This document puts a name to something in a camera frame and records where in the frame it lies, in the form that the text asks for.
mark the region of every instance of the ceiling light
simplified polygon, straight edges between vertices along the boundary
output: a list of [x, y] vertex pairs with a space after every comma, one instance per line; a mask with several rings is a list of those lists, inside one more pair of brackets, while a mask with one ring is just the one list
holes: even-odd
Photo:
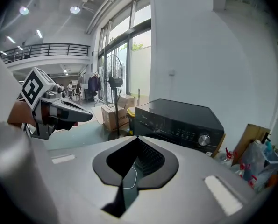
[[37, 30], [37, 33], [38, 33], [38, 36], [39, 36], [40, 38], [42, 38], [41, 32], [40, 32], [39, 30]]
[[7, 36], [7, 38], [10, 40], [10, 42], [15, 43], [15, 41], [10, 36]]
[[73, 14], [78, 14], [80, 12], [81, 9], [79, 9], [79, 7], [77, 6], [73, 6], [70, 8], [70, 12]]
[[26, 7], [21, 7], [19, 9], [20, 14], [27, 15], [29, 13], [29, 10]]

